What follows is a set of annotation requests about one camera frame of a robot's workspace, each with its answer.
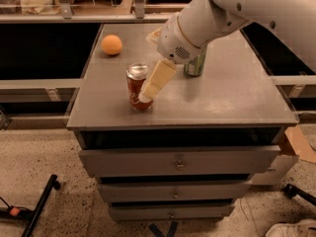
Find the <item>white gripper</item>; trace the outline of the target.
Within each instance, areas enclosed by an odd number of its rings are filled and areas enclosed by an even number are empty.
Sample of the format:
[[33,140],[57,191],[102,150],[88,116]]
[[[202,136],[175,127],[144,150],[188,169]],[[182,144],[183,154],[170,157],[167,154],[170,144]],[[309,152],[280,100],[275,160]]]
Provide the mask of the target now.
[[175,76],[175,63],[188,63],[201,53],[205,46],[205,27],[206,23],[202,18],[191,19],[176,13],[162,28],[156,29],[146,37],[148,42],[157,44],[158,52],[168,59],[160,60],[150,77],[145,80],[138,95],[141,103],[153,101]]

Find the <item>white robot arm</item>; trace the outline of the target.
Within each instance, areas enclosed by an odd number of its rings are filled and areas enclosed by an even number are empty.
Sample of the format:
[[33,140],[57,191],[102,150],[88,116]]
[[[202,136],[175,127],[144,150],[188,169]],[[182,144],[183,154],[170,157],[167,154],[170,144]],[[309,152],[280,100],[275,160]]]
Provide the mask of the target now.
[[143,83],[139,100],[153,101],[178,64],[190,62],[213,40],[251,23],[270,31],[316,69],[316,0],[192,0],[155,32],[163,59]]

